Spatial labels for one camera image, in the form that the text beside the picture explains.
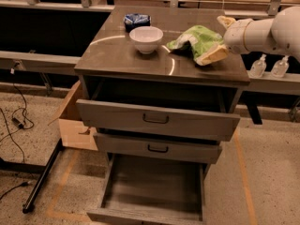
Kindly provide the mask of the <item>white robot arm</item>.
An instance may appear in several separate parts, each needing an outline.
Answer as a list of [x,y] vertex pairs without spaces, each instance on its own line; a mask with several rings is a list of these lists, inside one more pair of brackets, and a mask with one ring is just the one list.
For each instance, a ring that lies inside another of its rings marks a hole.
[[242,19],[218,16],[226,32],[223,44],[216,42],[195,62],[206,66],[222,60],[229,53],[248,54],[261,52],[266,54],[288,55],[300,61],[300,7],[288,7],[274,18],[263,20]]

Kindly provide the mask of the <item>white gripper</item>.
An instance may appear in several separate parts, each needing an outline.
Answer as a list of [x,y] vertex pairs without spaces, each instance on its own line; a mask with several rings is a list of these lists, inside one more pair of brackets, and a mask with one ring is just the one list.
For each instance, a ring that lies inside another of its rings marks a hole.
[[218,16],[217,21],[227,31],[224,34],[225,45],[214,45],[207,52],[197,57],[195,62],[199,66],[207,66],[214,62],[225,59],[229,51],[236,54],[247,54],[248,50],[245,44],[245,33],[251,19],[236,20],[232,17]]

